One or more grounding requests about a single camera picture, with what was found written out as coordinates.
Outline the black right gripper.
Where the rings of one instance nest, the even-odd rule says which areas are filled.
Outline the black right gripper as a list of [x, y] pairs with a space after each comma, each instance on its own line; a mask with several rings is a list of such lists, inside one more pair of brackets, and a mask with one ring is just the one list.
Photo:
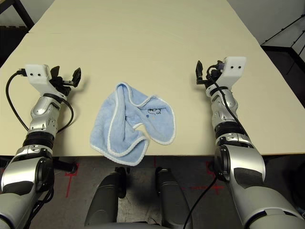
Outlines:
[[217, 61], [217, 64], [215, 65], [216, 70], [211, 70], [209, 76], [206, 76], [206, 80], [203, 79], [203, 66], [200, 60], [198, 60], [195, 68], [196, 73], [196, 84], [197, 85], [204, 85], [207, 89], [209, 86], [213, 85], [214, 82], [217, 81], [217, 79], [221, 75], [221, 71], [224, 69], [224, 62]]

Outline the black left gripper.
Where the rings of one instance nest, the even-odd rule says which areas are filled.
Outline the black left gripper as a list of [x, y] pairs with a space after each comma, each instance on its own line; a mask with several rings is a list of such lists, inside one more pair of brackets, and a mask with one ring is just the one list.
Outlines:
[[49, 80], [51, 85], [64, 96], [68, 96], [71, 91], [71, 86], [77, 87], [80, 80], [81, 80], [81, 68], [77, 68], [73, 75], [71, 81], [65, 81], [62, 77], [59, 76], [59, 69], [60, 66], [55, 66], [51, 68], [51, 77], [52, 79]]

